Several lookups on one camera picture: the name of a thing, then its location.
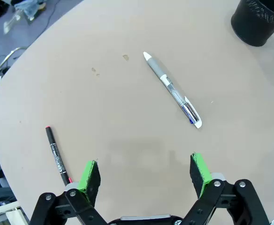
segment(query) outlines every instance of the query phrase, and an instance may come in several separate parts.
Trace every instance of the pencil holder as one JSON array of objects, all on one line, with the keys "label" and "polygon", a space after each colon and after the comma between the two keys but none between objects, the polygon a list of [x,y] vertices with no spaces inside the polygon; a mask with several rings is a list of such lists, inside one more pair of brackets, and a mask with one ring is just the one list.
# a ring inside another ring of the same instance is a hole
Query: pencil holder
[{"label": "pencil holder", "polygon": [[245,43],[264,45],[274,33],[274,0],[241,0],[231,26]]}]

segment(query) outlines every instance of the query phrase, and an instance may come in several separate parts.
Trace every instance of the bolt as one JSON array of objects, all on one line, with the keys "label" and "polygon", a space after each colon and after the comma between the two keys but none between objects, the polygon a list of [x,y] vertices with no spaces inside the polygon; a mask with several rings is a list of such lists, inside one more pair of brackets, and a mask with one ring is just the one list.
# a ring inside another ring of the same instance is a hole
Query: bolt
[{"label": "bolt", "polygon": [[245,184],[244,181],[241,181],[239,185],[240,185],[240,187],[242,187],[242,188],[244,188],[244,187],[246,186],[246,184]]},{"label": "bolt", "polygon": [[220,181],[215,181],[214,186],[219,187],[221,185]]},{"label": "bolt", "polygon": [[177,220],[174,222],[174,225],[180,225],[181,222],[182,222],[181,220]]},{"label": "bolt", "polygon": [[70,192],[70,194],[69,194],[71,197],[73,197],[73,196],[75,196],[76,195],[76,191],[72,191],[72,192]]},{"label": "bolt", "polygon": [[47,196],[45,196],[45,199],[46,199],[46,200],[51,200],[51,198],[52,198],[52,196],[51,196],[51,195],[47,195]]}]

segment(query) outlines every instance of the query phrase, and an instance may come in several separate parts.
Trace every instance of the green gripper pad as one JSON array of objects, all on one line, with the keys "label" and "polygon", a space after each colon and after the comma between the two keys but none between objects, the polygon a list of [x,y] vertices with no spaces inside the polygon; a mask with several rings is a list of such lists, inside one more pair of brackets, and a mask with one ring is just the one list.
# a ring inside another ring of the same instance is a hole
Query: green gripper pad
[{"label": "green gripper pad", "polygon": [[203,194],[206,185],[213,179],[200,153],[193,153],[190,162],[190,177],[197,197]]},{"label": "green gripper pad", "polygon": [[96,161],[89,161],[86,164],[85,170],[81,176],[81,180],[78,185],[78,190],[83,192],[88,201],[95,206],[95,200],[100,186],[100,174]]}]

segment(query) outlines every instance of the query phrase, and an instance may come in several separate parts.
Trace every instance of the retractable pen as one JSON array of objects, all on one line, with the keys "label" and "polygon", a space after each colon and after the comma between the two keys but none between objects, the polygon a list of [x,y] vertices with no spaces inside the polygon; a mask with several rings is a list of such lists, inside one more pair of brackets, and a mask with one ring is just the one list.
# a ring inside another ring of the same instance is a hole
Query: retractable pen
[{"label": "retractable pen", "polygon": [[174,88],[172,81],[169,77],[163,72],[163,70],[159,67],[157,62],[149,55],[147,52],[143,52],[146,62],[150,66],[150,68],[154,71],[157,77],[163,82],[164,86],[176,100],[180,108],[183,110],[185,115],[188,117],[190,123],[194,124],[195,127],[200,128],[202,125],[202,121],[193,105],[190,101],[185,98],[182,98],[180,93]]}]

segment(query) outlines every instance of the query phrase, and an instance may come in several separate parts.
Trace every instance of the beige tabletop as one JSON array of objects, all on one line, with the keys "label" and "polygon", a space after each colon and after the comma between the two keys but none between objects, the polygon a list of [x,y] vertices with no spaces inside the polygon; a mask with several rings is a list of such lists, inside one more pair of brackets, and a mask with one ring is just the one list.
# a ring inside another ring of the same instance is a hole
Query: beige tabletop
[{"label": "beige tabletop", "polygon": [[[0,82],[0,164],[28,217],[41,193],[64,190],[49,125],[74,181],[98,160],[96,209],[107,222],[184,217],[196,200],[194,151],[228,182],[251,180],[274,218],[274,35],[260,48],[240,41],[230,26],[237,4],[85,0],[17,60]],[[200,129],[143,51],[193,103]],[[230,222],[224,210],[211,220]]]}]

